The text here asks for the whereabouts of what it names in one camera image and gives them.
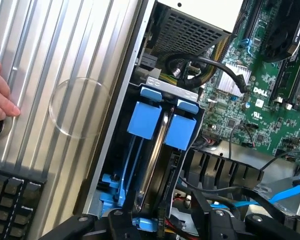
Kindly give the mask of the empty blue disk carrier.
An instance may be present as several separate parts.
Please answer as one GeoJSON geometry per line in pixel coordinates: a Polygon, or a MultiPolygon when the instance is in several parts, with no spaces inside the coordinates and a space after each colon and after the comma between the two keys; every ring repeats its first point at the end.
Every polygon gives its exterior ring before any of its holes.
{"type": "Polygon", "coordinates": [[[142,86],[129,89],[119,112],[94,193],[90,212],[101,218],[125,202],[140,213],[146,194],[144,180],[154,136],[162,115],[162,94],[142,86]]]}

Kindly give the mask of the metal disk bay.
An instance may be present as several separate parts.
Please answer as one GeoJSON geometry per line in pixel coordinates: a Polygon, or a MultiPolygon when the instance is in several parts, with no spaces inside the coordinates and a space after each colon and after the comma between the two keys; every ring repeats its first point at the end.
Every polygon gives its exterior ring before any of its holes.
{"type": "MultiPolygon", "coordinates": [[[[155,143],[155,136],[159,131],[159,124],[161,123],[163,113],[165,111],[168,111],[171,107],[174,107],[177,99],[182,98],[184,100],[190,100],[192,102],[199,104],[197,102],[198,94],[150,76],[147,78],[145,83],[141,83],[137,87],[137,90],[139,91],[137,94],[139,99],[136,101],[134,110],[131,115],[131,119],[127,127],[127,132],[132,134],[133,136],[140,137],[142,140],[147,140],[150,147],[149,147],[149,151],[145,154],[144,168],[141,171],[141,179],[137,185],[136,194],[138,194],[138,190],[142,183],[142,178],[145,174],[146,165],[149,160],[151,150],[155,143]]],[[[160,161],[160,157],[163,156],[162,151],[164,147],[168,147],[171,150],[177,150],[170,146],[163,145],[160,151],[158,162],[160,161]]],[[[181,156],[185,157],[186,153],[189,150],[186,152],[181,150],[177,150],[177,151],[180,151],[181,156]]],[[[157,177],[155,176],[155,171],[154,171],[152,181],[157,179],[157,177]]],[[[136,210],[135,200],[136,197],[134,199],[134,209],[136,210]]]]}

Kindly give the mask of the black keyboard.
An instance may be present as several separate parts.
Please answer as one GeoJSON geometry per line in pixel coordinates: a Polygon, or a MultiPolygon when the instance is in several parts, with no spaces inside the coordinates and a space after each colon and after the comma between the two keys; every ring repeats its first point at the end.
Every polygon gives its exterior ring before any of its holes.
{"type": "Polygon", "coordinates": [[[0,170],[0,240],[26,240],[47,180],[0,170]]]}

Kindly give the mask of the green motherboard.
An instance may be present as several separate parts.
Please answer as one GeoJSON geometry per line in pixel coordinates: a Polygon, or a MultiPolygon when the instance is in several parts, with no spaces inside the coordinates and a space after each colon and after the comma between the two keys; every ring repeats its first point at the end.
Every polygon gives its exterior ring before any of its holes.
{"type": "MultiPolygon", "coordinates": [[[[263,61],[265,42],[281,1],[243,1],[239,28],[223,63],[251,70],[248,92],[237,97],[217,90],[222,71],[217,72],[200,93],[199,103],[206,109],[201,135],[213,146],[230,141],[262,154],[282,155],[300,164],[300,110],[293,109],[287,101],[270,101],[283,60],[263,61]]],[[[286,59],[294,64],[295,81],[300,74],[300,46],[286,59]]]]}

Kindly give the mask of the open PC case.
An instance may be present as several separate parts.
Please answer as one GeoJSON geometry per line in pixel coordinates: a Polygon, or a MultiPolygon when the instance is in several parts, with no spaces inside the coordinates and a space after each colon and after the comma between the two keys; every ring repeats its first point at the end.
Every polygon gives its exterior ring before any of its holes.
{"type": "MultiPolygon", "coordinates": [[[[300,164],[295,161],[286,160],[282,155],[267,155],[252,148],[241,147],[232,144],[230,141],[221,142],[219,145],[211,145],[210,141],[202,137],[202,126],[207,110],[200,104],[200,93],[203,86],[208,83],[221,69],[202,62],[176,59],[170,62],[172,73],[166,69],[167,58],[174,54],[188,54],[178,52],[170,54],[165,58],[158,58],[151,55],[147,49],[150,18],[155,5],[155,0],[146,0],[141,7],[141,15],[137,18],[137,29],[133,32],[135,47],[131,50],[131,56],[127,58],[127,69],[120,74],[120,82],[115,89],[115,100],[111,102],[110,116],[106,118],[106,129],[101,132],[101,140],[97,145],[95,160],[92,169],[89,171],[88,181],[84,185],[86,201],[84,212],[98,217],[90,211],[94,201],[94,194],[100,179],[106,154],[117,125],[120,110],[129,89],[137,89],[144,84],[148,77],[153,77],[168,84],[191,91],[198,95],[197,102],[204,109],[204,115],[198,136],[191,145],[189,151],[207,152],[228,160],[237,161],[250,165],[263,172],[261,182],[254,188],[244,186],[230,186],[219,189],[204,189],[190,184],[185,177],[185,157],[179,150],[171,150],[164,146],[162,156],[155,168],[156,180],[151,182],[149,193],[146,197],[144,208],[141,212],[132,212],[132,224],[140,234],[140,240],[167,240],[158,238],[158,217],[157,207],[163,194],[171,195],[173,192],[198,191],[204,195],[207,202],[213,209],[225,210],[231,217],[244,221],[250,214],[270,214],[259,204],[257,200],[263,198],[287,216],[300,218],[300,164]]],[[[243,13],[241,7],[236,21],[234,32],[218,44],[204,50],[197,57],[204,57],[223,65],[223,60],[236,37],[236,30],[240,26],[240,15],[243,13]]],[[[291,229],[300,233],[300,222],[295,225],[285,223],[291,229]]]]}

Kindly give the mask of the silver chipset heat sink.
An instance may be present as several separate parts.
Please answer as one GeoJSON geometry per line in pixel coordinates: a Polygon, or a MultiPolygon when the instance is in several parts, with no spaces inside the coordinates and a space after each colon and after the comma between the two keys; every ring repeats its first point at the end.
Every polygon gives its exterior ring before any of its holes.
{"type": "MultiPolygon", "coordinates": [[[[226,63],[225,66],[231,69],[236,75],[243,75],[245,83],[248,84],[252,71],[246,66],[234,63],[226,63]]],[[[216,89],[236,97],[242,97],[244,95],[240,92],[233,79],[225,72],[219,74],[216,89]]]]}

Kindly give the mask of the silver power supply unit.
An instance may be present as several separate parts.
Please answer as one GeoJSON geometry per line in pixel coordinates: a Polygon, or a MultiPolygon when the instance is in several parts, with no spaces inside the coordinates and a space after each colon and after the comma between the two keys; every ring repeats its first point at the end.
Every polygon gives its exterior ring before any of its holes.
{"type": "Polygon", "coordinates": [[[147,49],[157,58],[200,55],[229,37],[244,0],[155,0],[147,49]]]}

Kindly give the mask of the black graphics card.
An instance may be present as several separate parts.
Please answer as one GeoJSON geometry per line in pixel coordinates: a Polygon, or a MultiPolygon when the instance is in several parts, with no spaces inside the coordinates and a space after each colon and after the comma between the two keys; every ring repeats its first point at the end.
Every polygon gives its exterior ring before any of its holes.
{"type": "Polygon", "coordinates": [[[263,61],[275,63],[290,58],[300,47],[300,0],[281,0],[265,41],[263,61]]]}

